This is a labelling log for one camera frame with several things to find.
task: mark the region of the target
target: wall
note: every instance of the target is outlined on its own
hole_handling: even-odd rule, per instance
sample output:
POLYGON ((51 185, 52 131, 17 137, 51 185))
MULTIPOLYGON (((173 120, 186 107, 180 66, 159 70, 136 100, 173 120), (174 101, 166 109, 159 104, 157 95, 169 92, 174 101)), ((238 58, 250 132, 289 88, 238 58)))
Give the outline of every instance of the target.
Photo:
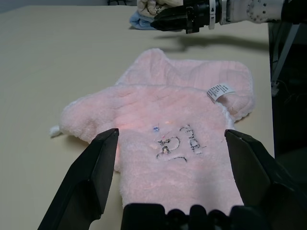
POLYGON ((0 0, 0 13, 11 11, 28 5, 101 6, 107 5, 107 0, 0 0))

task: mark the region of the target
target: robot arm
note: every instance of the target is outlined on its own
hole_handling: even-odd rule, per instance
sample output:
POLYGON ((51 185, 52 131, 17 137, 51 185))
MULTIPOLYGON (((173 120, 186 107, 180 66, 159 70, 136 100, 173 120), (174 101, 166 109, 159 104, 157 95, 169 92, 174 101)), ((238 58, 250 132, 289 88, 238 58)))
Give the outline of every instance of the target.
POLYGON ((306 0, 184 0, 183 6, 158 14, 151 26, 162 31, 185 29, 190 34, 205 25, 214 29, 216 23, 306 23, 306 8, 306 0))

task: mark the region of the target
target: towel embroidery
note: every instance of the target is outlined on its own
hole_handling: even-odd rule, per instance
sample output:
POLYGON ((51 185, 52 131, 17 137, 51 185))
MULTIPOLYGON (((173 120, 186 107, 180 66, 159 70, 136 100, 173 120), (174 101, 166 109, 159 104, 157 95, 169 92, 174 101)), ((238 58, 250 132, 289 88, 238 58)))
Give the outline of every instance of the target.
POLYGON ((190 147, 195 154, 202 154, 202 151, 199 149, 201 146, 199 145, 198 141, 195 139, 194 130, 191 128, 190 125, 186 125, 182 127, 179 131, 184 130, 185 133, 189 136, 190 147))
MULTIPOLYGON (((187 134, 187 136, 189 138, 189 145, 190 145, 190 148, 192 149, 192 151, 196 155, 202 154, 201 149, 205 148, 206 146, 201 148, 199 142, 195 138, 195 133, 194 133, 194 130, 191 128, 191 126, 186 125, 184 127, 181 127, 179 129, 179 131, 184 131, 187 134)), ((180 139, 178 137, 171 137, 171 138, 166 139, 166 140, 160 140, 160 141, 158 141, 158 143, 161 145, 162 151, 156 155, 157 159, 161 155, 171 154, 172 151, 178 149, 179 146, 180 146, 180 139)), ((177 157, 168 159, 168 161, 174 160, 174 159, 183 159, 185 162, 188 162, 187 158, 184 157, 184 156, 177 156, 177 157)))

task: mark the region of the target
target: care label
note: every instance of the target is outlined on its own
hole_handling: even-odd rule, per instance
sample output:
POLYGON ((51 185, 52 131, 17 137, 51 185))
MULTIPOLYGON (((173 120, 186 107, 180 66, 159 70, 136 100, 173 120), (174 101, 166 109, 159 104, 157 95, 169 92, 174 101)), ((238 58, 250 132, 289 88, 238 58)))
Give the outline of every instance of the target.
POLYGON ((226 83, 221 83, 213 86, 207 91, 208 97, 215 103, 216 100, 226 94, 226 93, 231 93, 231 92, 236 92, 234 91, 228 84, 226 83))

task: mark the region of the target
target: pink washcloth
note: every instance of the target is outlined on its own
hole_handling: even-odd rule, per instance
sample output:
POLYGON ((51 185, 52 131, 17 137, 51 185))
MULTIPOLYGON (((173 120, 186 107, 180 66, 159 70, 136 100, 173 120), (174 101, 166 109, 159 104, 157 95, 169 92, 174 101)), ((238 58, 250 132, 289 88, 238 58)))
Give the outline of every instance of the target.
POLYGON ((61 132, 91 140, 118 127, 116 170, 123 205, 158 203, 185 213, 194 204, 228 214, 242 200, 233 179, 225 129, 254 106, 252 78, 237 62, 169 60, 144 52, 118 84, 68 105, 61 132), (206 89, 236 93, 213 103, 206 89))

